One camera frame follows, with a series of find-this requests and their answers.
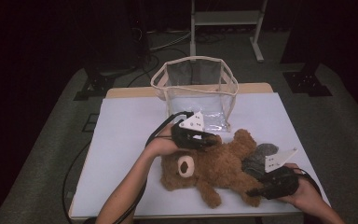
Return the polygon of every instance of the white triangular marker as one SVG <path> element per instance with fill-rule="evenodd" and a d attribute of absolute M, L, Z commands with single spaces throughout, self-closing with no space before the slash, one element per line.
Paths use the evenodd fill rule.
<path fill-rule="evenodd" d="M 266 166 L 265 170 L 267 173 L 274 171 L 282 166 L 292 158 L 298 150 L 294 148 L 293 150 L 280 152 L 274 155 L 266 156 Z"/>
<path fill-rule="evenodd" d="M 184 120 L 182 123 L 180 123 L 179 126 L 181 128 L 203 132 L 204 131 L 204 122 L 203 122 L 203 116 L 202 116 L 201 112 L 198 112 L 198 113 L 194 114 L 193 116 L 191 116 L 190 118 Z"/>

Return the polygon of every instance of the gray floor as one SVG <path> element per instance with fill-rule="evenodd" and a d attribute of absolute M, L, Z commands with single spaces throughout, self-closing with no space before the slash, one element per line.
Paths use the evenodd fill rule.
<path fill-rule="evenodd" d="M 333 96 L 309 97 L 307 94 L 291 93 L 282 72 L 296 71 L 302 64 L 279 64 L 288 35 L 287 32 L 262 32 L 259 44 L 265 57 L 263 63 L 255 60 L 248 39 L 250 34 L 226 35 L 226 39 L 211 45 L 198 44 L 197 51 L 199 55 L 225 60 L 239 82 L 267 82 L 280 94 L 330 203 L 347 223 L 358 223 L 358 104 L 346 91 L 339 76 L 322 64 L 316 76 Z M 176 35 L 153 34 L 150 35 L 150 43 L 155 47 L 175 38 Z M 187 54 L 189 52 L 188 43 L 172 48 Z M 185 56 L 172 49 L 156 52 L 154 55 L 159 58 L 159 64 L 149 73 L 150 76 L 164 62 Z M 156 64 L 156 58 L 152 58 L 145 70 Z M 119 78 L 115 87 L 127 87 L 133 78 L 142 73 L 140 69 Z M 92 137 L 92 133 L 82 130 L 89 115 L 99 113 L 103 99 L 92 97 L 88 101 L 73 101 L 86 78 L 84 70 L 80 69 L 62 92 L 0 209 L 0 223 L 68 223 L 63 212 L 62 189 L 64 205 L 68 209 L 87 154 L 87 143 Z M 143 76 L 131 86 L 149 86 L 148 82 L 148 77 Z M 265 217 L 263 221 L 301 223 L 301 217 Z M 255 222 L 252 218 L 219 218 L 148 220 L 145 223 Z"/>

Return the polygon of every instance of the stuffed animal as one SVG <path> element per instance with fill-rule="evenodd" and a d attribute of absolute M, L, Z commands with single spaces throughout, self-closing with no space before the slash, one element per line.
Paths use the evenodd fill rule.
<path fill-rule="evenodd" d="M 214 188 L 232 189 L 244 202 L 258 206 L 261 198 L 249 197 L 246 191 L 263 186 L 241 169 L 241 161 L 255 152 L 255 140 L 244 129 L 237 130 L 229 143 L 222 143 L 219 135 L 216 140 L 216 145 L 204 150 L 177 151 L 162 156 L 162 185 L 167 190 L 196 186 L 202 200 L 211 208 L 221 203 Z"/>

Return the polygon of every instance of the white tabletop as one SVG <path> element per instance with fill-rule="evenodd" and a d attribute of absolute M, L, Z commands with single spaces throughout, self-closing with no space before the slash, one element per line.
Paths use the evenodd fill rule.
<path fill-rule="evenodd" d="M 70 217 L 96 217 L 105 200 L 130 170 L 148 136 L 166 119 L 166 105 L 157 97 L 104 99 L 89 153 L 73 199 Z M 257 144 L 272 143 L 280 151 L 298 149 L 290 160 L 320 185 L 278 93 L 238 94 L 229 117 L 231 133 L 218 133 L 230 141 L 236 130 L 247 129 Z M 160 159 L 150 169 L 147 188 L 137 206 L 139 217 L 243 217 L 297 213 L 291 204 L 263 199 L 251 207 L 229 190 L 218 189 L 222 204 L 209 208 L 193 189 L 167 191 L 159 183 Z M 328 202 L 321 187 L 324 199 Z"/>

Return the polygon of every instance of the brown fur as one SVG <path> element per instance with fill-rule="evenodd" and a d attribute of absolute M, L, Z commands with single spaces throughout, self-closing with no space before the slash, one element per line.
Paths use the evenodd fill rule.
<path fill-rule="evenodd" d="M 249 197 L 245 192 L 262 185 L 241 169 L 241 161 L 255 152 L 256 143 L 244 129 L 237 130 L 234 140 L 201 150 L 178 151 L 161 158 L 161 183 L 167 190 L 182 189 L 196 186 L 201 198 L 210 207 L 215 208 L 221 203 L 219 194 L 214 188 L 232 189 L 238 192 L 242 200 L 251 206 L 260 204 L 260 197 Z M 181 177 L 178 173 L 177 160 L 181 156 L 191 156 L 195 171 L 191 177 Z"/>

